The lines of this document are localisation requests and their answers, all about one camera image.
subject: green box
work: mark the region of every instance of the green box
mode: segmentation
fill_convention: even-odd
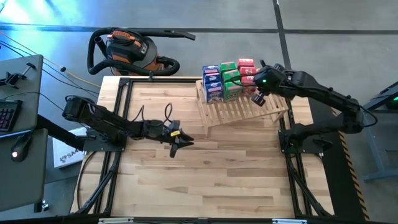
[[[223,62],[220,64],[220,72],[227,72],[231,70],[238,69],[235,62]]]
[[[239,80],[234,81],[234,82],[239,85],[242,85],[241,81],[239,81]],[[239,99],[239,97],[241,96],[242,90],[243,90],[243,88],[239,85],[235,85],[232,82],[226,82],[223,84],[223,91],[224,91],[223,102],[224,103]]]
[[[233,77],[241,76],[241,74],[239,74],[239,71],[237,69],[235,69],[232,71],[224,72],[222,76],[223,76],[223,82],[226,83],[226,82],[230,82]]]

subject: black and yellow striped tape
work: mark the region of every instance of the black and yellow striped tape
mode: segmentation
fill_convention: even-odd
[[[337,116],[336,111],[332,110],[332,113],[335,116]],[[354,167],[353,167],[353,161],[351,161],[351,157],[349,156],[346,140],[345,140],[345,138],[343,136],[343,133],[341,131],[338,132],[338,135],[339,135],[341,144],[343,145],[344,153],[346,154],[347,164],[348,164],[348,167],[349,167],[349,171],[351,172],[351,177],[353,178],[354,187],[356,189],[356,194],[358,195],[359,203],[361,204],[361,207],[362,207],[363,215],[365,217],[365,220],[369,221],[368,211],[366,210],[365,201],[363,199],[362,191],[361,191],[361,188],[359,187],[358,179],[356,178],[355,170],[354,170]]]

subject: computer mouse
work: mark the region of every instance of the computer mouse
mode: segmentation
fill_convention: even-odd
[[[32,136],[30,133],[18,136],[17,141],[11,147],[12,161],[22,162],[26,158],[31,140]]]

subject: wooden rack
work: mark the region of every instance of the wooden rack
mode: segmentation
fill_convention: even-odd
[[[196,84],[198,106],[206,136],[210,135],[211,127],[234,121],[270,115],[272,121],[275,122],[288,110],[285,99],[272,94],[265,97],[266,103],[262,107],[245,96],[229,103],[206,104],[202,80],[198,80]]]

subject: keyboard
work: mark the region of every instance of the keyboard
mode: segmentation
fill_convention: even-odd
[[[21,100],[0,100],[0,132],[12,131],[21,105]]]

